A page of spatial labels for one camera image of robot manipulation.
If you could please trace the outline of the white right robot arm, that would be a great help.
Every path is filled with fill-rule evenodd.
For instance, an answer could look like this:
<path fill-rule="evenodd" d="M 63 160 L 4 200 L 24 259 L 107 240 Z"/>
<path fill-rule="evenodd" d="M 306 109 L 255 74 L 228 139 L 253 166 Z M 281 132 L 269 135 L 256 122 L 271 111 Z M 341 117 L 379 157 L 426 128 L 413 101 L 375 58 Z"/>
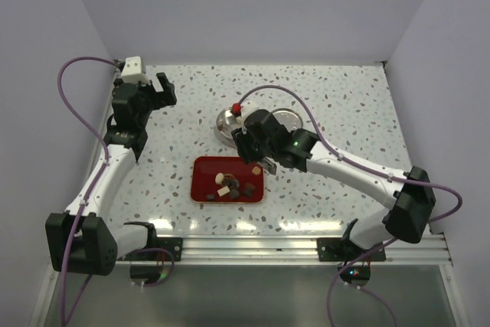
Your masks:
<path fill-rule="evenodd" d="M 358 260 L 392 238 L 421 241 L 436 203 L 426 171 L 408 172 L 370 163 L 332 146 L 306 129 L 289 131 L 268 110 L 253 108 L 238 115 L 240 128 L 231 135 L 245 163 L 271 159 L 280 166 L 321 175 L 347 185 L 381 204 L 365 219 L 354 219 L 331 250 Z"/>

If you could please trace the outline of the tan square Sweet chocolate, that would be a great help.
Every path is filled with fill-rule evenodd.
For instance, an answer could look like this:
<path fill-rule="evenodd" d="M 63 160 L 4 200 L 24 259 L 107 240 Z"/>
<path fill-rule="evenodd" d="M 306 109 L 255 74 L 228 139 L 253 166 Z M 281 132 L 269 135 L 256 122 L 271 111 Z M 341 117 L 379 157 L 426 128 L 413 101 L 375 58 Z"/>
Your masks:
<path fill-rule="evenodd" d="M 252 169 L 252 173 L 254 175 L 259 175 L 261 173 L 261 169 L 258 166 L 256 166 Z"/>

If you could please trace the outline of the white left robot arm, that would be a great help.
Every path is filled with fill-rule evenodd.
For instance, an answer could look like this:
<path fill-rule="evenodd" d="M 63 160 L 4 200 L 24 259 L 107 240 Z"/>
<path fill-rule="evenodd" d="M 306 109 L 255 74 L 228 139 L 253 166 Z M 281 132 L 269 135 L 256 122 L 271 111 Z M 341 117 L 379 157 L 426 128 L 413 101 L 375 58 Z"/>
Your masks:
<path fill-rule="evenodd" d="M 115 81 L 100 157 L 78 196 L 45 223 L 54 270 L 107 276 L 119 258 L 135 253 L 151 260 L 157 255 L 154 225 L 129 221 L 114 231 L 107 225 L 116 194 L 147 142 L 150 114 L 177 103 L 174 84 L 163 72 L 156 77 L 160 90 L 152 83 Z"/>

